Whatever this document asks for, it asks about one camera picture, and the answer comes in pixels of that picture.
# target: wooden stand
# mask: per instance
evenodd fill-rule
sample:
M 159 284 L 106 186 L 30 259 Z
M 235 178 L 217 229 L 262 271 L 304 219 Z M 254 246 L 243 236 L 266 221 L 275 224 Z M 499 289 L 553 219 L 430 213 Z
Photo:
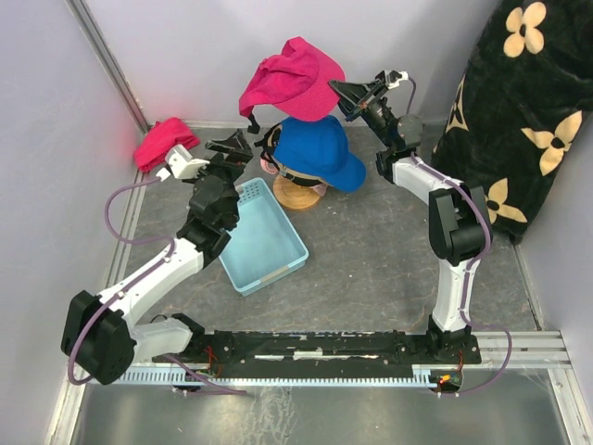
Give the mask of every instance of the wooden stand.
M 274 179 L 273 192 L 278 202 L 289 210 L 308 210 L 322 197 L 310 187 L 303 187 L 287 180 L 281 174 Z

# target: floral blanket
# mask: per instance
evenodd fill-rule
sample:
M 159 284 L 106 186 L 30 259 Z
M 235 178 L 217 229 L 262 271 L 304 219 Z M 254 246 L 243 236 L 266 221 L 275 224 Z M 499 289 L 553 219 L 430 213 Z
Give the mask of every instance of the floral blanket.
M 592 109 L 593 1 L 502 0 L 472 52 L 433 166 L 481 184 L 494 227 L 520 240 Z

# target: light blue bin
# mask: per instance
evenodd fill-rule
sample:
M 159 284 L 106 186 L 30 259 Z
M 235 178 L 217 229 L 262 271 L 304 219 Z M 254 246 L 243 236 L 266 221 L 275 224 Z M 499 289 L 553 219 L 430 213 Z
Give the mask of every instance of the light blue bin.
M 303 267 L 309 251 L 263 179 L 237 191 L 239 223 L 220 259 L 235 290 L 246 297 Z

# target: pink cap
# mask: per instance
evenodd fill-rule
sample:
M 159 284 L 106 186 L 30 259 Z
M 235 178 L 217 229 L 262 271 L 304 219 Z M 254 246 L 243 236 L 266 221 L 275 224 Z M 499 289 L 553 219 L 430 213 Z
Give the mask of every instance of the pink cap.
M 239 113 L 249 117 L 256 105 L 274 105 L 300 121 L 318 121 L 338 102 L 328 81 L 343 81 L 340 66 L 302 37 L 284 44 L 281 54 L 265 58 L 239 98 Z

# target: wall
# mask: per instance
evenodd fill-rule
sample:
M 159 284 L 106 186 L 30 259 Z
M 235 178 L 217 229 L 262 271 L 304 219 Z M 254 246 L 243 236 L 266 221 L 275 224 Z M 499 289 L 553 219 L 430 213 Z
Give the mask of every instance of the wall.
M 547 328 L 561 329 L 593 413 L 593 121 L 571 146 L 541 213 L 521 244 Z
M 113 255 L 102 209 L 133 180 L 138 134 L 65 2 L 9 0 L 0 25 L 0 443 L 33 445 L 66 369 L 69 300 L 100 289 Z
M 302 35 L 352 82 L 384 69 L 418 84 L 412 111 L 444 121 L 498 0 L 87 0 L 151 121 L 242 122 L 238 99 L 260 61 Z M 410 86 L 390 94 L 403 113 Z M 260 123 L 282 114 L 256 108 Z

